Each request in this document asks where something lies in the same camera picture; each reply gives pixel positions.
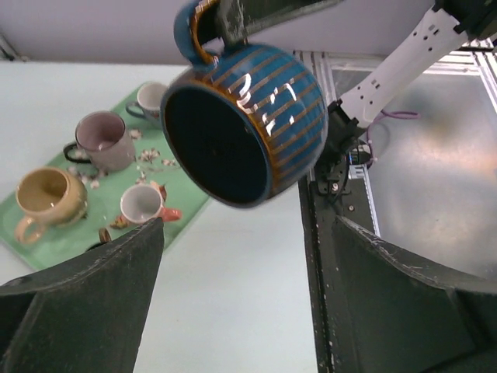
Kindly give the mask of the small grey mug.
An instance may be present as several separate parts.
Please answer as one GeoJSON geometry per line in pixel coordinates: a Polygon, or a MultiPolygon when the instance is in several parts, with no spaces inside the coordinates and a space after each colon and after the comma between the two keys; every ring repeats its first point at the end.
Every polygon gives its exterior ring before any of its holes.
{"type": "Polygon", "coordinates": [[[136,100],[129,102],[125,110],[132,117],[146,120],[156,128],[160,128],[161,101],[168,86],[160,82],[146,82],[137,91],[136,100]]]}

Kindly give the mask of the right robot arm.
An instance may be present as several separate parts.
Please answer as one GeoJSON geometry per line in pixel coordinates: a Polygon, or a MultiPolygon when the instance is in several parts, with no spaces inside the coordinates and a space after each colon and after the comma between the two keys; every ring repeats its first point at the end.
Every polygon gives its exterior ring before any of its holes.
{"type": "MultiPolygon", "coordinates": [[[[335,6],[335,1],[221,1],[215,12],[223,41],[233,46],[280,23],[335,6]]],[[[463,44],[496,31],[494,1],[436,1],[415,29],[373,72],[328,106],[323,156],[337,162],[383,108],[427,68],[463,44]]]]}

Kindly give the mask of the blue striped mug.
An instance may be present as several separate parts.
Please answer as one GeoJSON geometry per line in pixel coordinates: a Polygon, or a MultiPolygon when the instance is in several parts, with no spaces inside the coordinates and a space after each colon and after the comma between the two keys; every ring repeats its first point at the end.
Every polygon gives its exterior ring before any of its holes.
{"type": "Polygon", "coordinates": [[[251,208],[284,192],[318,161],[328,134],[320,86],[285,51],[242,42],[220,53],[216,1],[192,1],[174,22],[190,67],[162,97],[165,138],[187,176],[212,198],[251,208]]]}

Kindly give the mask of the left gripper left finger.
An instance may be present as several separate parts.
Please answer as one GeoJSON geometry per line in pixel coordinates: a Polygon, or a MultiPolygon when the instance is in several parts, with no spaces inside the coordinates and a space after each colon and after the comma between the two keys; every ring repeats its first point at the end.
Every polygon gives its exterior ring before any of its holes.
{"type": "Polygon", "coordinates": [[[132,372],[164,249],[152,219],[1,286],[3,372],[132,372]]]}

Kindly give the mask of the beige round mug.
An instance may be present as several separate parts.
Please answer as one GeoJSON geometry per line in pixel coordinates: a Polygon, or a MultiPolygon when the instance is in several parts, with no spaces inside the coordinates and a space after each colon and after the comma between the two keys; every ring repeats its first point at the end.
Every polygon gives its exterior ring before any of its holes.
{"type": "Polygon", "coordinates": [[[16,189],[16,202],[24,217],[14,236],[22,244],[37,241],[47,229],[70,225],[88,208],[88,193],[81,180],[68,171],[44,166],[26,174],[16,189]]]}

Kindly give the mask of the brown mug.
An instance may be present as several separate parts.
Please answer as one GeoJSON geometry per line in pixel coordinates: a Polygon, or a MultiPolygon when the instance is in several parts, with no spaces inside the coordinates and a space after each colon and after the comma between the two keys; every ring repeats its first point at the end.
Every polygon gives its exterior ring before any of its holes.
{"type": "Polygon", "coordinates": [[[112,237],[111,237],[111,234],[109,233],[109,230],[107,228],[101,228],[99,231],[98,231],[98,236],[99,236],[99,241],[97,243],[94,243],[93,245],[91,245],[87,250],[86,252],[88,251],[91,251],[93,249],[96,249],[102,245],[105,245],[109,242],[112,241],[112,237]]]}

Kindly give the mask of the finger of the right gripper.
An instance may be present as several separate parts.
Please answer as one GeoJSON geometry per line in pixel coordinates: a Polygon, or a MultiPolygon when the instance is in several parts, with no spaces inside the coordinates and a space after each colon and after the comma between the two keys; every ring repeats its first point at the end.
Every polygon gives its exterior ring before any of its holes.
{"type": "Polygon", "coordinates": [[[252,34],[337,6],[340,0],[221,0],[217,27],[233,46],[252,34]]]}

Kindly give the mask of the mauve mug black handle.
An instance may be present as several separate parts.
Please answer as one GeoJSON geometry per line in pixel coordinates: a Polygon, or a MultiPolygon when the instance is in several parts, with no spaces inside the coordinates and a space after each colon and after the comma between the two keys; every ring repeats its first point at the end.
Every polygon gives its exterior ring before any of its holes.
{"type": "Polygon", "coordinates": [[[111,111],[97,111],[78,122],[75,141],[65,145],[63,154],[69,162],[93,164],[110,173],[131,165],[136,150],[122,117],[111,111]]]}

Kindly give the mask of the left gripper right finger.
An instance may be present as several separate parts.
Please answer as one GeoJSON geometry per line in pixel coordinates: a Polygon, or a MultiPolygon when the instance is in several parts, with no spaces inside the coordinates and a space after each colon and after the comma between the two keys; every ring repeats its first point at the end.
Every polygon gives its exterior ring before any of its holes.
{"type": "Polygon", "coordinates": [[[445,267],[347,218],[332,229],[344,372],[494,372],[496,282],[445,267]]]}

